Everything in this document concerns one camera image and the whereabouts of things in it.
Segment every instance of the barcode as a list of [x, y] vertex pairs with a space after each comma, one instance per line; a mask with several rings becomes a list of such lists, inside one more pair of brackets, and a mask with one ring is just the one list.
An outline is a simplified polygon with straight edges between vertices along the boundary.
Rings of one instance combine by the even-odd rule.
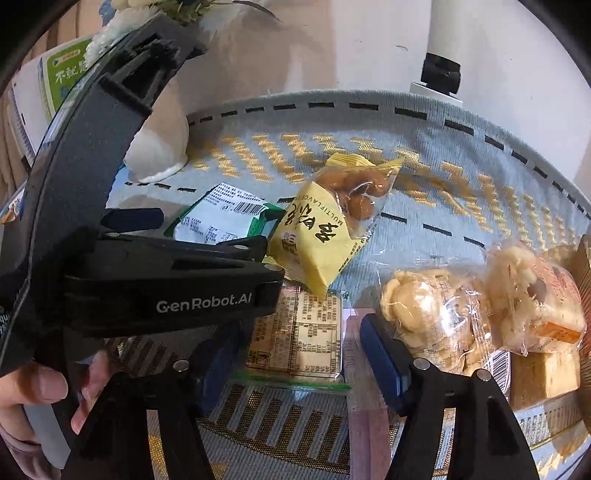
[[240, 202], [234, 207], [236, 213], [246, 213], [247, 215], [259, 215], [266, 207], [257, 203]]
[[489, 360], [492, 376], [504, 395], [509, 393], [511, 382], [511, 354], [509, 352], [495, 352]]

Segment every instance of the orange label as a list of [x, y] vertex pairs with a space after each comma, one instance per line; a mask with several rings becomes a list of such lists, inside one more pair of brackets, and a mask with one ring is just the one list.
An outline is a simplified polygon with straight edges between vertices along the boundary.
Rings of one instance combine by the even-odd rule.
[[577, 343], [581, 338], [580, 332], [552, 322], [539, 326], [534, 330], [534, 333], [540, 337], [549, 337], [565, 343]]

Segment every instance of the yellow snack package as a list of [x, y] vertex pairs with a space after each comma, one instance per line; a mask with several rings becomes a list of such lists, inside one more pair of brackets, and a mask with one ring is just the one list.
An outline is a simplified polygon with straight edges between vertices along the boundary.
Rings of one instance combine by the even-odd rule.
[[300, 189], [269, 241], [268, 254], [286, 277], [323, 299], [369, 241], [401, 164], [401, 159], [375, 166], [361, 155], [331, 156]]

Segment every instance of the white flower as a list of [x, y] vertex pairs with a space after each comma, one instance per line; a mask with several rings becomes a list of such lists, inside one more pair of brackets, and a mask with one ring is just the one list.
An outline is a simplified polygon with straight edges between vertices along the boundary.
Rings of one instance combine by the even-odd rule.
[[111, 21], [104, 26], [86, 47], [84, 64], [87, 69], [132, 30], [144, 25], [147, 21], [162, 12], [156, 7], [126, 8], [117, 10]]
[[158, 0], [127, 0], [131, 8], [146, 7], [147, 5], [157, 4]]
[[111, 0], [111, 7], [115, 10], [125, 10], [129, 8], [128, 0]]

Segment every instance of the nutrition label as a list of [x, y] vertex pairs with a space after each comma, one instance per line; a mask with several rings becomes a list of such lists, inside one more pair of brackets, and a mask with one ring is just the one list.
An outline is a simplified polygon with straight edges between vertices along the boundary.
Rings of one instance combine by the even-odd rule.
[[304, 377], [340, 374], [342, 299], [284, 287], [277, 311], [255, 322], [247, 366]]

